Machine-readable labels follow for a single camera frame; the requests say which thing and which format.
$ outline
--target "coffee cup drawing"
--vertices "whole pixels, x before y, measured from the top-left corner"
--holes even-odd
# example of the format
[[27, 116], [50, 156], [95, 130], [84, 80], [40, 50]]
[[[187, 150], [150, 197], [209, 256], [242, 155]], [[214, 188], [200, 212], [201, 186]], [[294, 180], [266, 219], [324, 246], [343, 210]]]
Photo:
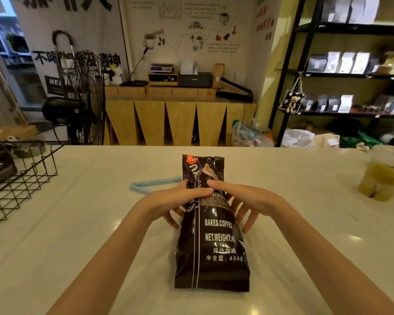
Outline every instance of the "coffee cup drawing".
[[228, 22], [229, 22], [229, 14], [228, 13], [221, 13], [221, 15], [220, 15], [220, 22], [223, 25], [228, 24]]

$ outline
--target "forearm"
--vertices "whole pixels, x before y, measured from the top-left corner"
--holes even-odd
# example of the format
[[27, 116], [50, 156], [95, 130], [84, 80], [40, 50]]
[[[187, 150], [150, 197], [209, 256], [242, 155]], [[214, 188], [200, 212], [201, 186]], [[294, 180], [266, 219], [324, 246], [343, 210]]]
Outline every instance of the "forearm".
[[335, 315], [394, 315], [394, 303], [282, 201], [272, 218]]
[[151, 222], [136, 204], [47, 314], [108, 314]]

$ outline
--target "orange tag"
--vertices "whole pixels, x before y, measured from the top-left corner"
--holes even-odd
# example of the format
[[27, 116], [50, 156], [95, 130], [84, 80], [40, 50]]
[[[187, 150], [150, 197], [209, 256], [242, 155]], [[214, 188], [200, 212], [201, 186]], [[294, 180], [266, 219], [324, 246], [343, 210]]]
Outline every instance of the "orange tag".
[[188, 164], [193, 165], [198, 161], [198, 158], [194, 158], [194, 156], [192, 154], [188, 154], [186, 161]]

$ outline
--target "wire basket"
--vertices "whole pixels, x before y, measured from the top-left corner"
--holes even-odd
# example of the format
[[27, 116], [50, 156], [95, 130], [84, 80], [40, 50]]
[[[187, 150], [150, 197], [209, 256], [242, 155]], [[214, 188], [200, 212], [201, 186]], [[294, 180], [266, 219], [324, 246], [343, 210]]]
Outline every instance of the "wire basket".
[[57, 176], [54, 154], [64, 145], [46, 145], [47, 142], [12, 142], [12, 149], [19, 151], [13, 156], [17, 174], [0, 184], [0, 222], [7, 220], [10, 213], [20, 209], [21, 204], [41, 190], [42, 185]]

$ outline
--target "plastic cup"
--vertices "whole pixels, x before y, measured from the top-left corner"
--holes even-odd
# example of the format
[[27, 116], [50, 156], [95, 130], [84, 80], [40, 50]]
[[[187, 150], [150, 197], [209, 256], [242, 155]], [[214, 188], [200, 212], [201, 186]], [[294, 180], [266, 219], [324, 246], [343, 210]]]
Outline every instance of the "plastic cup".
[[370, 153], [359, 191], [376, 201], [388, 202], [394, 198], [394, 146], [378, 145]]

